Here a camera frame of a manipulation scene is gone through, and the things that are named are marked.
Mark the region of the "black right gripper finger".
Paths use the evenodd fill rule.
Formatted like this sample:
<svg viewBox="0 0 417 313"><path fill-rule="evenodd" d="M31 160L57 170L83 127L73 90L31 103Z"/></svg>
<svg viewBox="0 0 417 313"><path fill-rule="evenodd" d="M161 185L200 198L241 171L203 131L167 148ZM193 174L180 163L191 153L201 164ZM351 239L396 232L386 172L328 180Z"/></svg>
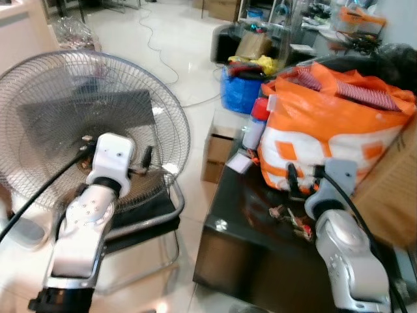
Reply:
<svg viewBox="0 0 417 313"><path fill-rule="evenodd" d="M301 192L300 185L298 184L298 171L293 163L286 164L289 196L291 199L301 199L303 193Z"/></svg>

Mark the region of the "key bunch with red tag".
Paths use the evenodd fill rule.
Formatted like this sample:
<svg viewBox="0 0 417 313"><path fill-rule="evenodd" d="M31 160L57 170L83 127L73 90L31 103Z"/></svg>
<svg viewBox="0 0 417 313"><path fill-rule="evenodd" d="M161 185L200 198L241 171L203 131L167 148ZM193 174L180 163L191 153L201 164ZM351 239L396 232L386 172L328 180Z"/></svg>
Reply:
<svg viewBox="0 0 417 313"><path fill-rule="evenodd" d="M311 226L304 223L303 218L298 218L287 206L278 205L267 209L268 214L279 224L288 224L294 235L312 243L315 236Z"/></svg>

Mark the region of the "orange and white plastic bag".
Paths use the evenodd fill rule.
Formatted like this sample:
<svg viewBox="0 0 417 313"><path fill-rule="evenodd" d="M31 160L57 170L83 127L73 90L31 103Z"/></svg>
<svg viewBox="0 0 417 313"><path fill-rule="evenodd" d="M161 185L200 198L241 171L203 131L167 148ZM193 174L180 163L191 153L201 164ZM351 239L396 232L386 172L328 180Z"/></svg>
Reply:
<svg viewBox="0 0 417 313"><path fill-rule="evenodd" d="M321 92L297 84L296 68L308 68L323 84ZM336 96L336 80L382 91L400 112L378 110ZM325 159L349 159L363 179L415 113L416 96L356 70L337 72L321 63L298 66L264 83L263 94L275 97L258 146L263 179L276 190L288 190L286 164L298 171L298 184L312 185L316 165Z"/></svg>

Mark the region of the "white paper card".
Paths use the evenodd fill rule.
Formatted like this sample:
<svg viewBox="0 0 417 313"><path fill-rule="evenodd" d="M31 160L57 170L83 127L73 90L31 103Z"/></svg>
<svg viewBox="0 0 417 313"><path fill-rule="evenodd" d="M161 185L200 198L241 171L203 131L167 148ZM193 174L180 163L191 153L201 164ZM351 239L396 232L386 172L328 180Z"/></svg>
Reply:
<svg viewBox="0 0 417 313"><path fill-rule="evenodd" d="M254 164L253 158L245 150L238 150L229 160L226 162L226 167L230 170L239 173L239 175L245 175L248 170Z"/></svg>

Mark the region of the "white bottle with red cap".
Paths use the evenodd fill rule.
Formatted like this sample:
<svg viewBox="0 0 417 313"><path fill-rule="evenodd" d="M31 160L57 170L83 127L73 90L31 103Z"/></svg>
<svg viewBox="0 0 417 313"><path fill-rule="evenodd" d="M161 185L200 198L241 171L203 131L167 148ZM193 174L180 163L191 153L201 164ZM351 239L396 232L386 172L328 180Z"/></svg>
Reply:
<svg viewBox="0 0 417 313"><path fill-rule="evenodd" d="M269 114L268 98L257 98L251 110L250 121L248 121L246 126L244 137L242 137L242 146L245 149L258 149L261 136L268 122Z"/></svg>

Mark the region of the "small brown cardboard box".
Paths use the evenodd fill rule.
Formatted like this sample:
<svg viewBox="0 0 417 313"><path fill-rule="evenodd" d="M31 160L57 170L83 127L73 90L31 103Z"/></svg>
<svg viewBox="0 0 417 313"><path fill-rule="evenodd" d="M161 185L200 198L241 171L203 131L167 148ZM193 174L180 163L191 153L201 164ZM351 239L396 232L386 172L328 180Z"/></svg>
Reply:
<svg viewBox="0 0 417 313"><path fill-rule="evenodd" d="M241 128L218 127L212 125L209 128L205 141L205 154L201 179L204 182L217 184L225 168L227 159L237 149L237 140L241 134Z"/></svg>

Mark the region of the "glossy black table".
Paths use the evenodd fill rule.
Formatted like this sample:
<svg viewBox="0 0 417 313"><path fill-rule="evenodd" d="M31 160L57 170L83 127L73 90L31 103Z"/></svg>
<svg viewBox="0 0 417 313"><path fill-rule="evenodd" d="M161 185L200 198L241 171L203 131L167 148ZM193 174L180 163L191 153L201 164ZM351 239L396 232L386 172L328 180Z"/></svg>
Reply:
<svg viewBox="0 0 417 313"><path fill-rule="evenodd" d="M201 235L194 281L273 313L338 313L328 267L313 242L279 224L268 208L284 205L312 227L303 201L268 186L253 164L245 175L223 169ZM409 311L413 266L404 252L375 241L379 259Z"/></svg>

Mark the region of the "large brown cardboard box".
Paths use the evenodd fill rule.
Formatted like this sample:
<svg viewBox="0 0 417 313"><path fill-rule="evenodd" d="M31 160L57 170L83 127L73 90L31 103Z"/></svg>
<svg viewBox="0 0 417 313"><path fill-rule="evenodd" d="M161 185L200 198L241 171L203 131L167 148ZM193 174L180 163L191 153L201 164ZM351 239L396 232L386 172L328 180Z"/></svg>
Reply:
<svg viewBox="0 0 417 313"><path fill-rule="evenodd" d="M358 185L354 197L373 237L405 250L417 244L416 131L416 122L410 122Z"/></svg>

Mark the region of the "blue plastic bag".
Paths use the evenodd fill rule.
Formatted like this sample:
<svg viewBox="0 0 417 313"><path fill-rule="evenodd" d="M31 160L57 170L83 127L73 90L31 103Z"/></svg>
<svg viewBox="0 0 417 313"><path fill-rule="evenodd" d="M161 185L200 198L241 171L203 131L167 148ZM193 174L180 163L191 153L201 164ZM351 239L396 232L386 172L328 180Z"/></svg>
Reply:
<svg viewBox="0 0 417 313"><path fill-rule="evenodd" d="M250 114L254 102L261 95L267 76L260 65L232 62L221 75L222 105L229 111Z"/></svg>

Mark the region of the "red striped cloth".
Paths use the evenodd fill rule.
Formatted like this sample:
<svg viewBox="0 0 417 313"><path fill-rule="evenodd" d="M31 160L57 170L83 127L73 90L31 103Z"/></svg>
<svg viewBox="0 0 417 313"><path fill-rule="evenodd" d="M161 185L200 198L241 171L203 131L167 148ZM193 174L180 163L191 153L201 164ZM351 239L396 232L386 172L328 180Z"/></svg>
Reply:
<svg viewBox="0 0 417 313"><path fill-rule="evenodd" d="M295 74L298 85L309 87L309 89L319 92L323 90L324 84L311 74L308 68L296 68ZM339 80L336 80L336 96L353 100L367 107L378 108L378 110L400 112L398 105L393 99L382 91L355 86Z"/></svg>

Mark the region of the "yellow cloth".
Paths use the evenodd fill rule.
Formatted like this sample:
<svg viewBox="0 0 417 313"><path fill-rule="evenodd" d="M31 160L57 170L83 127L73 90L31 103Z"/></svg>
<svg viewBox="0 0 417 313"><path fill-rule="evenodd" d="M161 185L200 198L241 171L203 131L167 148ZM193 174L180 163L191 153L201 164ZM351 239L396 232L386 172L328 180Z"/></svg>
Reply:
<svg viewBox="0 0 417 313"><path fill-rule="evenodd" d="M244 62L248 65L257 65L267 76L273 76L279 71L279 62L266 55L262 55L258 59L244 59Z"/></svg>

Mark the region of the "brown paper bag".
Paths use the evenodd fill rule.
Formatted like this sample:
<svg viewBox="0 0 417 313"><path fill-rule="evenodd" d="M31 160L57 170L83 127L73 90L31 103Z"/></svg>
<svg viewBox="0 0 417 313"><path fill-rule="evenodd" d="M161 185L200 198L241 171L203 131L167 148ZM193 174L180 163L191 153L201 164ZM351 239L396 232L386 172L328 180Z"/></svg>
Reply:
<svg viewBox="0 0 417 313"><path fill-rule="evenodd" d="M242 59L259 59L262 55L268 54L272 45L273 41L268 33L244 31L235 56Z"/></svg>

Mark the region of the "black bin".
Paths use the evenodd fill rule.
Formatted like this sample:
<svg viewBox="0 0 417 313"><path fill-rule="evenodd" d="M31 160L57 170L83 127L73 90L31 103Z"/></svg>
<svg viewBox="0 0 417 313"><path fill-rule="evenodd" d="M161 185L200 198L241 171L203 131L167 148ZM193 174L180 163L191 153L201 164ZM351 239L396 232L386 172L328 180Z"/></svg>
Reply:
<svg viewBox="0 0 417 313"><path fill-rule="evenodd" d="M236 24L220 25L212 31L212 45L209 59L218 65L226 65L227 60L235 56L241 36Z"/></svg>

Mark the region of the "clear crumpled plastic wrap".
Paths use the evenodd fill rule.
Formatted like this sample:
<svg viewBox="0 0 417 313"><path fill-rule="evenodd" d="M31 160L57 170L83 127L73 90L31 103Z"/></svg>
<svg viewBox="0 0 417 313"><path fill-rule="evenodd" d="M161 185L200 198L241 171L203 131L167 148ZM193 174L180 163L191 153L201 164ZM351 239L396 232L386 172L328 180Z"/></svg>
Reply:
<svg viewBox="0 0 417 313"><path fill-rule="evenodd" d="M51 22L60 50L100 51L98 37L85 23L75 17L60 17Z"/></svg>

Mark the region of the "black fuzzy cloth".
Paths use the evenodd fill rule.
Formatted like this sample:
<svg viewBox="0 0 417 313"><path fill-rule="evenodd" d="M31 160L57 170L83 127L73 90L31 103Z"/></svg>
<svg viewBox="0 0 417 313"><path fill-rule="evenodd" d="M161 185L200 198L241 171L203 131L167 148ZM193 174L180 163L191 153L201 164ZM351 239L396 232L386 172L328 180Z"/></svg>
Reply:
<svg viewBox="0 0 417 313"><path fill-rule="evenodd" d="M417 88L417 51L408 44L384 44L369 55L330 55L316 62L337 72L375 76L402 90Z"/></svg>

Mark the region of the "small orange bag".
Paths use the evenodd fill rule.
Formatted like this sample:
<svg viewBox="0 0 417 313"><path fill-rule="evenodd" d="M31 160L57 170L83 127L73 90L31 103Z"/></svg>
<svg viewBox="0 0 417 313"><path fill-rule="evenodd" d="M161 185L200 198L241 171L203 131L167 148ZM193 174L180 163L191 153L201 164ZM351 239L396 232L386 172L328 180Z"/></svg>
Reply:
<svg viewBox="0 0 417 313"><path fill-rule="evenodd" d="M333 15L333 30L345 34L367 33L379 35L387 24L386 18L376 17L362 8L341 7Z"/></svg>

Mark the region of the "white cabinet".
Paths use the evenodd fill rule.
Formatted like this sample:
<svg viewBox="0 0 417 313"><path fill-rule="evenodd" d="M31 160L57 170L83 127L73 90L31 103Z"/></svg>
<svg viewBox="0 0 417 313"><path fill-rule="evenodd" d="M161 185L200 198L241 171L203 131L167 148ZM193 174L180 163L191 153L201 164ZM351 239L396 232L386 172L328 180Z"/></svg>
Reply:
<svg viewBox="0 0 417 313"><path fill-rule="evenodd" d="M0 0L0 75L28 57L58 49L44 0Z"/></svg>

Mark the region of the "black chair with chrome frame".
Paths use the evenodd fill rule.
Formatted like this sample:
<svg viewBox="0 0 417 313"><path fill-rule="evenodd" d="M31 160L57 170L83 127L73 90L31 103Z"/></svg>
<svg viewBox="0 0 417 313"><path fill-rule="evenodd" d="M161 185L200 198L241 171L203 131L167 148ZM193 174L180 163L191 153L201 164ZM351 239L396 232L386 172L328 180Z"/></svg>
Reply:
<svg viewBox="0 0 417 313"><path fill-rule="evenodd" d="M126 248L133 248L151 239L173 236L175 252L167 257L165 263L149 269L140 275L110 284L96 283L96 295L110 295L131 284L148 279L176 267L180 256L179 224L180 215L184 211L186 200L178 182L173 182L169 191L164 191L143 205L116 216L114 228L105 236L102 258L108 254L116 254Z"/></svg>

